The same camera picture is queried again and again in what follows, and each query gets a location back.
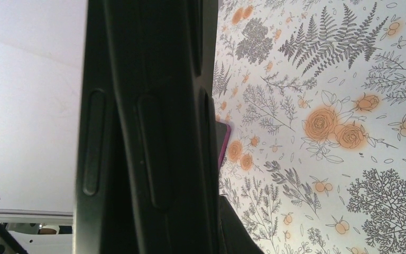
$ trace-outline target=black case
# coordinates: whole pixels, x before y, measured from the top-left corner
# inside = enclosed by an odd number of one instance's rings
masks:
[[[89,1],[75,253],[217,253],[217,2]]]

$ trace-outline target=white wall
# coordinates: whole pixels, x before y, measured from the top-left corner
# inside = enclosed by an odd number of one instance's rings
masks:
[[[86,1],[0,1],[0,209],[72,212]]]

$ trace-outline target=pink phone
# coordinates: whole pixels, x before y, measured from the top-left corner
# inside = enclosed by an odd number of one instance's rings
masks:
[[[217,154],[218,154],[219,169],[220,165],[222,164],[223,156],[225,155],[230,133],[231,127],[228,124],[216,122]]]

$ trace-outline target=orange rose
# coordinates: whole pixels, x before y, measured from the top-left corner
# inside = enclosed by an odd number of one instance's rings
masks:
[[[253,157],[251,155],[243,155],[241,158],[241,167],[243,170],[249,170],[253,165]]]
[[[379,104],[379,98],[375,95],[368,95],[368,96],[363,96],[362,99],[359,101],[354,101],[356,103],[356,110],[366,110],[366,111],[371,111],[377,107]]]
[[[242,17],[243,17],[244,19],[247,19],[252,13],[253,13],[253,6],[250,5],[250,6],[248,6],[248,7],[245,9],[245,11],[244,11]]]
[[[250,139],[250,144],[254,147],[257,147],[257,145],[259,144],[259,141],[260,141],[259,137],[254,136],[252,139]]]
[[[338,143],[344,148],[356,148],[365,139],[361,128],[352,124],[337,125],[334,132]]]
[[[244,9],[242,7],[236,10],[236,12],[233,15],[233,19],[231,20],[233,25],[237,25],[239,23],[239,21],[242,18],[243,13],[244,13]]]
[[[229,145],[228,159],[230,161],[237,161],[242,155],[242,144],[240,141],[235,140]]]
[[[306,122],[306,135],[315,141],[325,141],[337,125],[335,112],[322,108],[309,115]]]

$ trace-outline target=floral pattern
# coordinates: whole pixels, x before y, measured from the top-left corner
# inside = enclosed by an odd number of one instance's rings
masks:
[[[267,254],[406,254],[406,3],[223,0],[225,195]]]

